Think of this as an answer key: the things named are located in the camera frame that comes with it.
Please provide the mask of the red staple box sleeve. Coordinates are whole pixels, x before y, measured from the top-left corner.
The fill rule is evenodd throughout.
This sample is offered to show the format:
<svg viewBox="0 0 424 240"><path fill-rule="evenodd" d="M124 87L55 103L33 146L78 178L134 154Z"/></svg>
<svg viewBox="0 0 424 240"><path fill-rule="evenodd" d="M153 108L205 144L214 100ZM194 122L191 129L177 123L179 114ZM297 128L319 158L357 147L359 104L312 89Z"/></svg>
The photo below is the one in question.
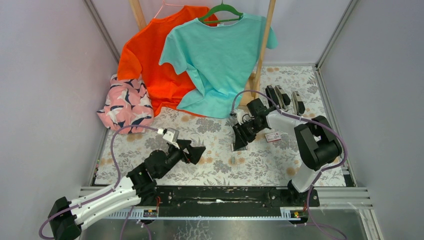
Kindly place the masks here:
<svg viewBox="0 0 424 240"><path fill-rule="evenodd" d="M265 139L268 143L275 142L281 140L281 135L278 132L267 133L265 135Z"/></svg>

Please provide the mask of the beige and black stapler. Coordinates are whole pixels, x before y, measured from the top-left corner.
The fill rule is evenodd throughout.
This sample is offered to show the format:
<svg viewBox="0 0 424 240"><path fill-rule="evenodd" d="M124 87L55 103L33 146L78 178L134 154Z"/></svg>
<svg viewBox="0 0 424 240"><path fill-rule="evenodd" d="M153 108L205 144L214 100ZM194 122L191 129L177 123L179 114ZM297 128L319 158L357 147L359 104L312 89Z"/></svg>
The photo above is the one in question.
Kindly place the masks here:
<svg viewBox="0 0 424 240"><path fill-rule="evenodd" d="M280 85L276 85L274 87L275 94L277 96L278 105L284 111L287 112L289 110L289 106L291 104L291 99L289 95L283 90Z"/></svg>

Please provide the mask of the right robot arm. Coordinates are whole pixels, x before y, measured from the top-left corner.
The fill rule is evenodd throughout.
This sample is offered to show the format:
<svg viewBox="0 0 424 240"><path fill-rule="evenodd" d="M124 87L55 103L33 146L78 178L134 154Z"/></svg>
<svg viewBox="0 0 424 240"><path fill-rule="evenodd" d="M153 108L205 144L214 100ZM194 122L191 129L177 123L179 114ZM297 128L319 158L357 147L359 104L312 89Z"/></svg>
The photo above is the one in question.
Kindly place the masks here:
<svg viewBox="0 0 424 240"><path fill-rule="evenodd" d="M311 186L337 157L342 154L339 136L330 127L327 119L319 115L313 119L291 115L279 108L273 100L266 107L257 98L248 103L250 119L244 119L244 111L233 109L230 116L234 119L235 142L233 149L238 151L256 139L264 129L287 133L296 138L302 164L295 176L289 181L287 201L293 206L301 205Z"/></svg>

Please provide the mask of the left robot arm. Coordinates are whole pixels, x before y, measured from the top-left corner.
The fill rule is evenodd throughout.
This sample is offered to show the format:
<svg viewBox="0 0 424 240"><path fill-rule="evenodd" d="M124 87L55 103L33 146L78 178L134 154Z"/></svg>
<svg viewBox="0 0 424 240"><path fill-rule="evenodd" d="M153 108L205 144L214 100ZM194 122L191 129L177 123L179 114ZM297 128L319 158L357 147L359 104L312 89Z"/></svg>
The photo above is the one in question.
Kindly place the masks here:
<svg viewBox="0 0 424 240"><path fill-rule="evenodd" d="M157 198L157 180L178 162L196 165L205 146L192 146L191 140L178 139L168 151L154 150L117 183L94 193L68 200L59 198L48 215L53 240L75 240L98 220L130 206L150 206Z"/></svg>

